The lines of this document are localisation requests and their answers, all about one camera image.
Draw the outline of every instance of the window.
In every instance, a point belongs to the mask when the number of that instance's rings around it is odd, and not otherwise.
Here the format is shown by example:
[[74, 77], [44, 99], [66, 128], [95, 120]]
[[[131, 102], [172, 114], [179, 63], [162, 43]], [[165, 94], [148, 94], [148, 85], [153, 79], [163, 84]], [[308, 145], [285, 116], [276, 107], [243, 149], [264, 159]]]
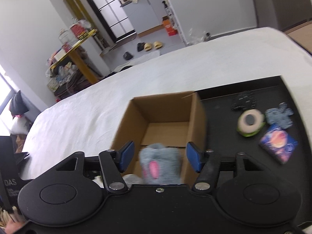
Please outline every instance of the window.
[[14, 94], [14, 89], [7, 82], [4, 70], [0, 67], [0, 136], [10, 135], [8, 126], [12, 122], [12, 116], [9, 105]]
[[135, 33], [119, 0], [87, 0], [114, 42]]

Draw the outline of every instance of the table leg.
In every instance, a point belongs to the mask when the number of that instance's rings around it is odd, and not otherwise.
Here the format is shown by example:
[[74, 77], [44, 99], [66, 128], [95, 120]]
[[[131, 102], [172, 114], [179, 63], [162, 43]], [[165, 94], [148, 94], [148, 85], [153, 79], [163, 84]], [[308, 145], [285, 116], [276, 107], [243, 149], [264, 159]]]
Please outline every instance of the table leg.
[[81, 59], [76, 50], [70, 52], [68, 56], [71, 58], [73, 63], [77, 66], [80, 72], [87, 78], [91, 84], [96, 84], [99, 79], [93, 74], [93, 72], [88, 68], [87, 64]]

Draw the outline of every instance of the yellow table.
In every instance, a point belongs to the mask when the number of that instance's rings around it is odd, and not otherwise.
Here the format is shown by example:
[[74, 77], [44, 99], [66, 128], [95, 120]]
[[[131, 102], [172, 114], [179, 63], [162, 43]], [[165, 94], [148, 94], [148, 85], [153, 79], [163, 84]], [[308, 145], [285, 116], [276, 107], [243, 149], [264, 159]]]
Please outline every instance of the yellow table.
[[74, 44], [74, 46], [57, 62], [53, 63], [50, 66], [50, 69], [54, 69], [62, 60], [64, 60], [67, 56], [71, 58], [73, 63], [77, 66], [77, 68], [80, 70], [80, 72], [85, 76], [85, 78], [91, 83], [96, 84], [99, 82], [99, 79], [93, 74], [91, 69], [85, 64], [83, 59], [79, 56], [76, 49], [79, 47], [83, 42], [85, 42], [88, 38], [92, 37], [97, 32], [96, 29], [93, 29], [88, 33], [88, 35], [82, 39], [79, 40]]

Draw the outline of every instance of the black cloth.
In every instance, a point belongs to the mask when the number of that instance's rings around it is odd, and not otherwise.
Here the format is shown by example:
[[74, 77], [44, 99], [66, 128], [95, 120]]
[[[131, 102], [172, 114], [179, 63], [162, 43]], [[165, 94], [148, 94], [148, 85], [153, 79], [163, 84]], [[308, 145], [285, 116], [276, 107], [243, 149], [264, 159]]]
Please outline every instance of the black cloth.
[[14, 94], [11, 103], [10, 103], [10, 112], [12, 116], [23, 115], [28, 112], [29, 109], [24, 104], [23, 99], [21, 98], [21, 91], [18, 91]]

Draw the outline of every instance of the orange box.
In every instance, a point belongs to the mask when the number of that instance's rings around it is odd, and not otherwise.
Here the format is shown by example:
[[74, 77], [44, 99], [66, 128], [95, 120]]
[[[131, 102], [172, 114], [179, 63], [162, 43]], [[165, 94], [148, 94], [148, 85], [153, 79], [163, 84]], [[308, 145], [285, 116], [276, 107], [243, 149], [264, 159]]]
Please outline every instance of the orange box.
[[170, 23], [168, 16], [163, 17], [163, 26], [167, 30], [167, 33], [169, 36], [173, 36], [177, 34], [177, 30], [172, 28], [172, 25]]

